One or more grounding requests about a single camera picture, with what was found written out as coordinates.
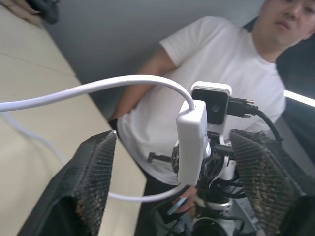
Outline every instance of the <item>table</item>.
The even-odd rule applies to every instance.
[[[80,85],[44,29],[3,7],[0,29],[1,102]],[[68,160],[81,142],[111,129],[87,95],[10,114],[25,128],[51,141]],[[2,119],[0,144],[0,235],[13,236],[62,164],[47,147],[22,136]],[[117,141],[110,190],[141,196],[144,185],[141,171]],[[139,203],[108,199],[99,235],[133,235],[139,207]]]

